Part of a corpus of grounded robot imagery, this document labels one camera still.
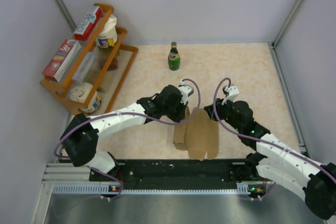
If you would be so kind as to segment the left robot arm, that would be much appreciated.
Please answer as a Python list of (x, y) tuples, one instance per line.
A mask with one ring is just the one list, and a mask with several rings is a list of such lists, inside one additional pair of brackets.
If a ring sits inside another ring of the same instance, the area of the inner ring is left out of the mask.
[(194, 89), (184, 83), (168, 85), (151, 97), (140, 98), (123, 109), (102, 115), (77, 114), (61, 136), (61, 144), (74, 167), (89, 166), (114, 180), (119, 168), (113, 155), (98, 149), (99, 140), (136, 125), (166, 116), (175, 123), (185, 118), (185, 109)]

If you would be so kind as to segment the brown cardboard box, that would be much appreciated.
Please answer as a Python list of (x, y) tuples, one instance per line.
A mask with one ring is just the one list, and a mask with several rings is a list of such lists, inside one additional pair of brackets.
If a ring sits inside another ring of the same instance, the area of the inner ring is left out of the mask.
[(202, 161), (215, 159), (219, 149), (219, 124), (212, 121), (205, 110), (186, 108), (189, 122), (174, 127), (173, 144), (179, 151), (188, 152), (189, 159)]

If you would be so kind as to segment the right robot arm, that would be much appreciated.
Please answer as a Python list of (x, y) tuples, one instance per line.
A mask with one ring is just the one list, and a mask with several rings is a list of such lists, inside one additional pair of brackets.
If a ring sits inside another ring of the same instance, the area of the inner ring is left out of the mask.
[(222, 125), (241, 142), (252, 148), (256, 161), (245, 166), (248, 178), (272, 180), (301, 198), (316, 216), (329, 220), (335, 215), (335, 164), (314, 161), (275, 137), (255, 121), (253, 111), (245, 101), (221, 99), (204, 107), (210, 119)]

